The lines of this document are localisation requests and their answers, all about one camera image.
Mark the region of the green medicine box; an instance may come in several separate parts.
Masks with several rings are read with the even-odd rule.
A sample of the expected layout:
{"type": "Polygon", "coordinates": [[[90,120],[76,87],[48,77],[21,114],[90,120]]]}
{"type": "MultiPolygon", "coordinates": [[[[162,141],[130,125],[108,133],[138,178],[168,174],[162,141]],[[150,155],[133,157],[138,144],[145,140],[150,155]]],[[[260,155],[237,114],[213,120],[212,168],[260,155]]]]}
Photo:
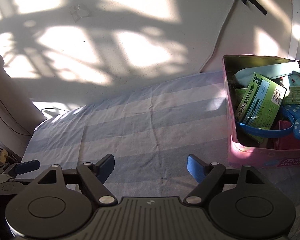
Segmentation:
{"type": "Polygon", "coordinates": [[[235,120],[250,127],[270,129],[286,91],[285,87],[254,72],[234,113],[235,120]]]}

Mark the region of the pink biscuit tin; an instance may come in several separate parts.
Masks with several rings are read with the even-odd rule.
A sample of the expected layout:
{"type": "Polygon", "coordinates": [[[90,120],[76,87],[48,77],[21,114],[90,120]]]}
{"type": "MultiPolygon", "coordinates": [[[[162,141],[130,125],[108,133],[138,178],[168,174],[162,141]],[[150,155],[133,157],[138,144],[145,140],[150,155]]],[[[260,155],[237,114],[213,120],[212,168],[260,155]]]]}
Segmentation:
{"type": "Polygon", "coordinates": [[[233,167],[252,165],[257,168],[300,166],[300,104],[284,105],[270,129],[254,128],[235,120],[247,87],[231,83],[239,70],[270,64],[294,62],[275,56],[225,55],[223,72],[227,92],[228,162],[233,167]]]}

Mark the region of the striped blue bed sheet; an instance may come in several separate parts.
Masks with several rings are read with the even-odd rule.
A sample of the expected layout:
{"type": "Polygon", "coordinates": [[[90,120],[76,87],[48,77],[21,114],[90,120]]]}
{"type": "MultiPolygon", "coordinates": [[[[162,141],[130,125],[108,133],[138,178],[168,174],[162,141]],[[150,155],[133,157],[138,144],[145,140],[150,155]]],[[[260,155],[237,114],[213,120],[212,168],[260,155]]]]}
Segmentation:
{"type": "MultiPolygon", "coordinates": [[[[185,197],[196,184],[186,171],[188,154],[229,165],[234,161],[227,162],[227,150],[260,146],[243,131],[228,132],[227,106],[222,72],[182,77],[84,106],[36,128],[23,161],[37,159],[41,166],[20,178],[34,178],[52,164],[75,168],[112,153],[115,169],[106,187],[115,196],[185,197]]],[[[261,171],[296,206],[289,236],[300,239],[300,167],[261,171]]],[[[77,239],[101,239],[99,233],[104,239],[116,239],[118,233],[132,239],[212,239],[207,226],[198,228],[202,216],[191,211],[177,222],[180,205],[169,204],[161,209],[162,216],[172,219],[168,224],[159,221],[158,208],[146,209],[148,219],[132,201],[127,206],[135,213],[132,219],[121,211],[111,220],[112,214],[104,212],[91,233],[77,239]]]]}

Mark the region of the green toothpaste box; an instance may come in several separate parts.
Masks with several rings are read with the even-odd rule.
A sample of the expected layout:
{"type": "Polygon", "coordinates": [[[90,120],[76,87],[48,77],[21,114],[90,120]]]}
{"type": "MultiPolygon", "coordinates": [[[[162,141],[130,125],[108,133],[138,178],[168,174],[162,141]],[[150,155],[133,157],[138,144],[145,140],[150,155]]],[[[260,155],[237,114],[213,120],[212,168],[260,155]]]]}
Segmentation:
{"type": "Polygon", "coordinates": [[[289,87],[286,91],[285,97],[283,98],[282,104],[300,104],[300,86],[289,87]]]}

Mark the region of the light blue plush toy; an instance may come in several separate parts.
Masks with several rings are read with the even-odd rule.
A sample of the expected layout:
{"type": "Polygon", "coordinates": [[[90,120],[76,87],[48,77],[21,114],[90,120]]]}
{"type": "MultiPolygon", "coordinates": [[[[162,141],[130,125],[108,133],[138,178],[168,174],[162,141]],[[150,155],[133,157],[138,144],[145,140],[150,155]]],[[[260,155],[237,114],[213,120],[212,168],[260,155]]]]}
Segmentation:
{"type": "Polygon", "coordinates": [[[230,82],[247,87],[254,73],[260,74],[271,80],[292,75],[291,79],[293,79],[294,82],[289,81],[290,85],[300,86],[300,66],[296,61],[244,68],[231,76],[230,82]]]}

